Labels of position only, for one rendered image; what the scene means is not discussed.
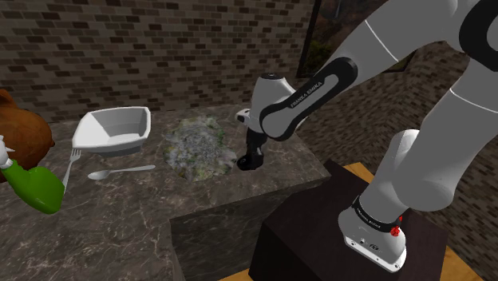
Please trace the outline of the grey-green speckled round plate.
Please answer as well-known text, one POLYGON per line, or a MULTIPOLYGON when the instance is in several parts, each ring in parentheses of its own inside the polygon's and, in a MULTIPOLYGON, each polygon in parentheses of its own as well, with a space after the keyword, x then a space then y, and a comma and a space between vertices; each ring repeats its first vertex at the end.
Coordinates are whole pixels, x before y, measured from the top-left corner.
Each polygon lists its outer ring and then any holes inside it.
POLYGON ((232 170, 237 156, 223 143, 224 135, 213 116, 183 119, 165 136, 163 160, 191 182, 226 174, 232 170))

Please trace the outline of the dark robot stand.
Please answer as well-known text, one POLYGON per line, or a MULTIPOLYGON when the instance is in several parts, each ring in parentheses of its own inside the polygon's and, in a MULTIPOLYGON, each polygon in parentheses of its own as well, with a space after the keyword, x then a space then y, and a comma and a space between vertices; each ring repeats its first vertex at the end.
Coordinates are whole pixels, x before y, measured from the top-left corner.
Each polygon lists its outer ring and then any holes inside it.
POLYGON ((411 210, 402 215, 407 257, 400 271, 348 247, 338 215, 374 176, 360 163, 324 166, 328 180, 292 194, 263 221, 248 272, 253 281, 440 281, 448 233, 411 210))

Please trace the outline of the dark-framed window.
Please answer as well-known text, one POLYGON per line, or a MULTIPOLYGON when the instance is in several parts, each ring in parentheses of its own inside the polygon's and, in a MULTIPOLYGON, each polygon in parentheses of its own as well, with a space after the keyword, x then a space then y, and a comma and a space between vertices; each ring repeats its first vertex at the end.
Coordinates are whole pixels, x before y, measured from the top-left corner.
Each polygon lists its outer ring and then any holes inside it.
POLYGON ((315 0, 296 77, 312 77, 342 41, 386 1, 315 0))

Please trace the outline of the white square bowl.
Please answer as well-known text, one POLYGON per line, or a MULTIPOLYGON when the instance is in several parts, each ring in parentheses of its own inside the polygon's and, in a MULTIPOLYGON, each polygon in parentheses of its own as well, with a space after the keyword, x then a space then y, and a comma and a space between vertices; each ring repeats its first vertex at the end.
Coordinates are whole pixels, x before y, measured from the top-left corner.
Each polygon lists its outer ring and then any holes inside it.
POLYGON ((150 131, 148 107, 100 109, 81 118, 73 134, 72 146, 103 157, 126 156, 141 150, 150 131))

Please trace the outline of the silver spoon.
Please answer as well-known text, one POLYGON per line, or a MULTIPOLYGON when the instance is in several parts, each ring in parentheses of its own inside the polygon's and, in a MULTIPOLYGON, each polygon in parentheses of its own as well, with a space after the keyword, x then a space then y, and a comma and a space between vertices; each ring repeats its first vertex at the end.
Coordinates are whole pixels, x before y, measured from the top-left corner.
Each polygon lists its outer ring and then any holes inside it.
POLYGON ((101 171, 91 172, 90 174, 88 174, 88 178, 91 180, 103 180, 103 179, 107 178, 110 174, 115 173, 115 172, 139 172, 139 171, 152 170, 155 167, 156 167, 155 165, 151 164, 151 165, 145 165, 145 166, 133 167, 133 168, 101 170, 101 171))

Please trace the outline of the silver fork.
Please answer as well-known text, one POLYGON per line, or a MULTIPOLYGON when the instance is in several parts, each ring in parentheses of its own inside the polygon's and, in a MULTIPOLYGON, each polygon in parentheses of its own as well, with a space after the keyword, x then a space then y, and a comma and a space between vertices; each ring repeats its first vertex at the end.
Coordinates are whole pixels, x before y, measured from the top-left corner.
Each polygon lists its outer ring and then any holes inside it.
POLYGON ((69 158, 69 163, 68 163, 64 178, 62 180, 62 183, 63 183, 65 188, 67 188, 67 185, 69 182, 69 177, 70 177, 72 165, 75 161, 79 160, 80 157, 81 157, 81 150, 73 148, 71 155, 70 155, 70 158, 69 158))

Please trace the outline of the brown and green toy figure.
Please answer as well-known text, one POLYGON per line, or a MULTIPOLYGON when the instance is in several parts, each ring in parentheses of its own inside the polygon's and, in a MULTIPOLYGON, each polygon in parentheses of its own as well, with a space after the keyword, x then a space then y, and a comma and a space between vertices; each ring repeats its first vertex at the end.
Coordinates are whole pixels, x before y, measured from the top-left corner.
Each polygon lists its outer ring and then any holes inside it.
POLYGON ((53 146, 45 120, 19 108, 0 89, 0 183, 8 183, 19 198, 45 214, 58 212, 65 194, 57 176, 39 165, 53 146))

